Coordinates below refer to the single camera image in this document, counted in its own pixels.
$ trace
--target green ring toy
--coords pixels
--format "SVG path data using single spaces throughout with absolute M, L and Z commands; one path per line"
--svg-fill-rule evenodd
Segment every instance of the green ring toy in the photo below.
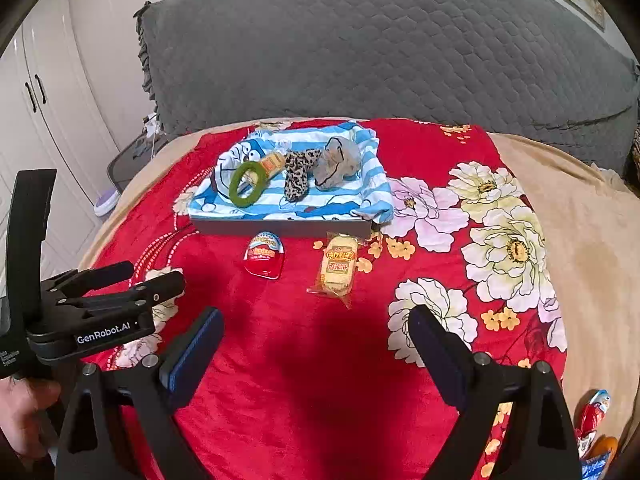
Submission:
M 253 171 L 258 176 L 258 183 L 255 185 L 254 190 L 249 194 L 249 196 L 242 197 L 238 195 L 238 186 L 240 185 L 240 180 L 247 171 Z M 229 199 L 240 209 L 249 207 L 260 198 L 260 195 L 266 187 L 267 172 L 264 171 L 264 168 L 259 162 L 248 160 L 240 164 L 231 177 L 231 182 L 229 183 Z

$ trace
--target cabinet handle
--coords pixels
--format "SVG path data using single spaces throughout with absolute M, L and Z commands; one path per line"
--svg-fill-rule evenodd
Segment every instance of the cabinet handle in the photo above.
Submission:
M 42 94 L 42 104 L 47 104 L 47 96 L 44 95 L 44 88 L 42 87 L 42 81 L 40 81 L 40 78 L 38 77 L 38 74 L 36 74 L 36 81 L 38 82 L 38 86 L 40 87 L 40 93 Z
M 31 87 L 29 86 L 29 83 L 25 83 L 24 85 L 27 87 L 27 90 L 29 91 L 29 98 L 31 99 L 31 104 L 33 105 L 33 113 L 36 113 L 38 111 L 38 107 L 36 106 L 36 101 L 34 101 L 33 99 L 33 94 L 31 93 Z

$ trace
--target white wardrobe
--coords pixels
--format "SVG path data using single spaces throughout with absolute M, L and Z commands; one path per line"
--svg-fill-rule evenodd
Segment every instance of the white wardrobe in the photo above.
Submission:
M 118 149 L 95 104 L 68 0 L 40 0 L 0 57 L 0 293 L 6 226 L 19 170 L 56 168 L 43 278 L 75 267 L 101 222 L 93 205 Z

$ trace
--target stuffed toy mouse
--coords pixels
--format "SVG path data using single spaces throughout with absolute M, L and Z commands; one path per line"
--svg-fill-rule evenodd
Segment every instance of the stuffed toy mouse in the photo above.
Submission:
M 316 187 L 327 191 L 360 169 L 360 149 L 349 139 L 332 137 L 313 168 Z

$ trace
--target leopard print toy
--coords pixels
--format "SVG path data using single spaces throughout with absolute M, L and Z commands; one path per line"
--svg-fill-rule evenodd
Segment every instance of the leopard print toy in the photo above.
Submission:
M 287 177 L 284 181 L 284 197 L 288 202 L 302 200 L 309 191 L 308 174 L 320 157 L 322 150 L 317 148 L 304 152 L 288 151 L 284 156 L 284 168 Z

